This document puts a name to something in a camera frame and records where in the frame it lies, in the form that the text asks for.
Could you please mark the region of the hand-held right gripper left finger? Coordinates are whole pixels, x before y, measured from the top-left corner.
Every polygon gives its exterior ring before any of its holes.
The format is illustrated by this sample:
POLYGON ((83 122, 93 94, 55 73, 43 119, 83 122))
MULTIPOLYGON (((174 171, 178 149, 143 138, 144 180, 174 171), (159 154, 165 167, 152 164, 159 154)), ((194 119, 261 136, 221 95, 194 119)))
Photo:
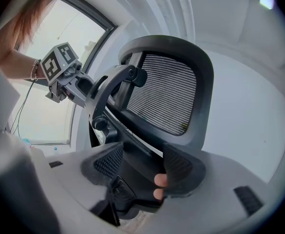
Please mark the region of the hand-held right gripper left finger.
POLYGON ((94 185, 110 185, 118 176, 123 160, 123 142, 99 146, 99 151, 81 163, 81 172, 94 185))

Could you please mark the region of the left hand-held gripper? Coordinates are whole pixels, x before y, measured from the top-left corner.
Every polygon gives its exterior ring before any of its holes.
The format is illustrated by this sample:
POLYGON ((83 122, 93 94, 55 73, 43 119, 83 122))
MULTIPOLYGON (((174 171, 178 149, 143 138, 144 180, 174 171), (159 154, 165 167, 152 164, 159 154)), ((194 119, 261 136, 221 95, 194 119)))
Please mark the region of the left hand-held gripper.
POLYGON ((40 66, 48 82, 47 98, 60 103, 68 97, 76 105, 85 107, 87 94, 81 88, 91 88, 94 80, 81 72, 82 63, 68 42, 54 46, 40 62, 40 66), (76 85, 68 86, 74 78, 76 85))

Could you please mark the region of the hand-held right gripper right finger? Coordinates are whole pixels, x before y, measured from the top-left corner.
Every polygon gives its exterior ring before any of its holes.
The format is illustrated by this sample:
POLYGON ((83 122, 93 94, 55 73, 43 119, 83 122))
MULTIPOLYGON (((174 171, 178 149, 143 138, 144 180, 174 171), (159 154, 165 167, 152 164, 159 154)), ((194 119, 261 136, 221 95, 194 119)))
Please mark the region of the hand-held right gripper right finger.
POLYGON ((168 179, 164 198, 189 197, 206 176, 201 160, 167 143, 163 145, 163 165, 168 179))

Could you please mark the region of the person's right hand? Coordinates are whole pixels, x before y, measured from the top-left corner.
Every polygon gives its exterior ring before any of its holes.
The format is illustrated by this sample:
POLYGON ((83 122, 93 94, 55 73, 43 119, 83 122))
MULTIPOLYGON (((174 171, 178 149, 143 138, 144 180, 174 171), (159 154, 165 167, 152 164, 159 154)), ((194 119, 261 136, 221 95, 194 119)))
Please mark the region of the person's right hand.
POLYGON ((158 187, 154 190, 153 196, 157 200, 162 200, 164 195, 164 188, 168 185, 168 177, 166 174, 157 174, 154 177, 154 183, 158 187))

